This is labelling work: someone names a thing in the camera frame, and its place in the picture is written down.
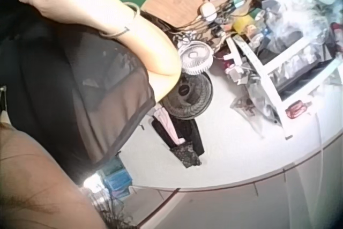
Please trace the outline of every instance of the person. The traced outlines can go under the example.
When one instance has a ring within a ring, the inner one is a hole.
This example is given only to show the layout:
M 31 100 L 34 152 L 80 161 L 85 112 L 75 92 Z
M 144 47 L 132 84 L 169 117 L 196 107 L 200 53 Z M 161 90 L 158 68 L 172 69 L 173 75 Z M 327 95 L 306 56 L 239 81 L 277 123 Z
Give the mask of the person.
M 92 27 L 104 34 L 130 30 L 116 40 L 142 61 L 155 100 L 161 100 L 181 73 L 177 51 L 166 35 L 120 0 L 19 0 L 44 17 Z M 1 123 L 0 228 L 108 228 L 89 199 L 34 139 Z

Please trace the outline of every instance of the red object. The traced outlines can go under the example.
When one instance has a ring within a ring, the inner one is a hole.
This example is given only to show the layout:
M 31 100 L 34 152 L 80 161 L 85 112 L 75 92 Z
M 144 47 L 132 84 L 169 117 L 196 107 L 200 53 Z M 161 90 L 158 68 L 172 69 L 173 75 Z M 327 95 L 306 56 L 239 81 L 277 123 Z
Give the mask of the red object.
M 301 100 L 299 100 L 298 102 L 290 106 L 286 110 L 286 113 L 290 119 L 296 119 L 297 117 L 299 117 L 306 111 L 307 111 L 307 106 Z

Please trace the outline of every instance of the white fan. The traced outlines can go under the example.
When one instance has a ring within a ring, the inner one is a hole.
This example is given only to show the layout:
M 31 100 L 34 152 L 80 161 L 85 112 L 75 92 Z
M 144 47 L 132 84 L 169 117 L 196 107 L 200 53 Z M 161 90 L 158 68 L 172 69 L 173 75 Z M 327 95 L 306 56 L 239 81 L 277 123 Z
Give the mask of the white fan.
M 212 48 L 201 41 L 191 41 L 178 50 L 182 71 L 189 75 L 199 75 L 207 71 L 213 63 Z

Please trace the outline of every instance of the bracelet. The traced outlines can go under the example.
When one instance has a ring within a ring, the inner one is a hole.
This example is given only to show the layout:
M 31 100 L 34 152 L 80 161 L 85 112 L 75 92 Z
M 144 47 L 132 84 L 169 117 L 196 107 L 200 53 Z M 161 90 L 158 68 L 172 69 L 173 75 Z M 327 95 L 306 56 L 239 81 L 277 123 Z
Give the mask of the bracelet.
M 119 32 L 119 33 L 114 33 L 114 34 L 106 34 L 104 32 L 100 32 L 100 35 L 105 37 L 105 38 L 108 38 L 108 39 L 113 39 L 113 38 L 117 38 L 123 34 L 125 34 L 126 32 L 129 32 L 130 29 L 129 29 L 129 26 L 134 22 L 134 20 L 140 16 L 140 8 L 137 4 L 133 3 L 133 2 L 124 2 L 125 5 L 129 6 L 129 7 L 132 7 L 134 8 L 135 10 L 135 14 L 133 16 L 133 19 L 132 19 L 132 22 L 130 22 L 128 25 L 124 26 L 124 30 L 122 32 Z

